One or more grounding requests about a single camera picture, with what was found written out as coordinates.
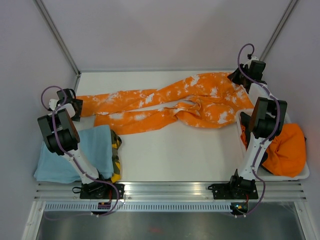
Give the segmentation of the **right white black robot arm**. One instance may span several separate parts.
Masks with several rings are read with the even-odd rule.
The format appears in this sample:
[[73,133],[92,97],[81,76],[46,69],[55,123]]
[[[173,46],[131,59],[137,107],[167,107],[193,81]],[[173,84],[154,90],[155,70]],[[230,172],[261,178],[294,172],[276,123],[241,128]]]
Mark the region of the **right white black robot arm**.
[[242,85],[247,92],[251,87],[259,87],[265,95],[259,96],[250,116],[240,112],[241,120],[248,120],[249,143],[244,154],[241,166],[235,170],[234,175],[226,185],[226,199],[245,200],[258,198],[256,180],[257,171],[263,160],[265,152],[272,140],[279,136],[285,123],[287,102],[274,97],[262,80],[266,63],[252,57],[248,63],[240,64],[238,69],[228,76],[235,84]]

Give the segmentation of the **orange white tie-dye trousers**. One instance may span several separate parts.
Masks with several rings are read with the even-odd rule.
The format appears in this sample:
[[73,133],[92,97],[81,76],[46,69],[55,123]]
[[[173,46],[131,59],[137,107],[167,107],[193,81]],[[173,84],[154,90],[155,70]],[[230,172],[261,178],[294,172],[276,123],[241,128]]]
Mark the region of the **orange white tie-dye trousers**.
[[226,72],[89,72],[81,77],[82,117],[108,125],[120,135],[162,129],[175,122],[218,129],[252,109],[245,89]]

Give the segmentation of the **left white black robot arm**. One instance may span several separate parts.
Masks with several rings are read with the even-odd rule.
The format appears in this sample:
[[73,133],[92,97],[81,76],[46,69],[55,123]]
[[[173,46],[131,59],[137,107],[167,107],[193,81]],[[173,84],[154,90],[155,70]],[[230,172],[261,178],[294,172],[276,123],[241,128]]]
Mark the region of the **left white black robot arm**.
[[45,146],[51,153],[66,159],[81,180],[79,194],[81,199],[103,199],[112,194],[110,183],[94,167],[80,148],[80,136],[73,123],[79,120],[83,101],[76,98],[71,88],[56,85],[43,90],[41,96],[49,89],[58,89],[58,99],[51,99],[44,108],[48,114],[37,119]]

